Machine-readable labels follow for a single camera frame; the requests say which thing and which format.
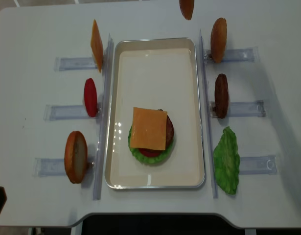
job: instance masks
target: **tabletop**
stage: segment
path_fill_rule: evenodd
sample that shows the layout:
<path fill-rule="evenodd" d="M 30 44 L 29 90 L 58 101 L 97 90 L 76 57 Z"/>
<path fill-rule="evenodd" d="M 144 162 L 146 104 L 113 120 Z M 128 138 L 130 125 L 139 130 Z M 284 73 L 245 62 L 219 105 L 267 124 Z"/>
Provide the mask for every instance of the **tabletop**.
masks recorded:
<path fill-rule="evenodd" d="M 0 12 L 0 186 L 8 197 L 0 226 L 73 226 L 95 213 L 217 214 L 242 228 L 301 227 L 301 210 L 281 175 L 242 175 L 236 196 L 219 190 L 213 199 L 204 143 L 206 180 L 193 190 L 115 191 L 102 184 L 73 185 L 67 177 L 33 177 L 35 158 L 60 158 L 67 136 L 81 131 L 97 148 L 94 120 L 46 123 L 45 106 L 82 104 L 87 78 L 103 92 L 96 70 L 55 72 L 55 57 L 91 55 L 93 19 L 106 47 L 123 40 L 188 37 L 196 45 L 201 30 L 206 48 L 215 20 L 228 23 L 228 46 L 258 47 L 283 111 L 301 142 L 301 0 L 196 1 L 191 21 L 179 3 L 133 1 L 8 8 Z M 204 139 L 207 138 L 203 117 Z"/>

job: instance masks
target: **tomato slice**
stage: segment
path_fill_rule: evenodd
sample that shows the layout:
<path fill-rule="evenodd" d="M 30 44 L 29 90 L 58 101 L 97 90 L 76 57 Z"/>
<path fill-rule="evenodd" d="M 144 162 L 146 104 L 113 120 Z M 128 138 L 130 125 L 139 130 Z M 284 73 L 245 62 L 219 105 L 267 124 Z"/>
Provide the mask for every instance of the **tomato slice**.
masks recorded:
<path fill-rule="evenodd" d="M 154 158 L 156 156 L 159 156 L 162 151 L 161 150 L 158 150 L 158 151 L 155 151 L 155 150 L 150 150 L 147 149 L 147 148 L 139 148 L 139 151 L 142 155 L 148 157 L 148 158 Z"/>
<path fill-rule="evenodd" d="M 97 114 L 97 91 L 93 79 L 89 78 L 85 82 L 84 102 L 88 116 L 95 117 Z"/>

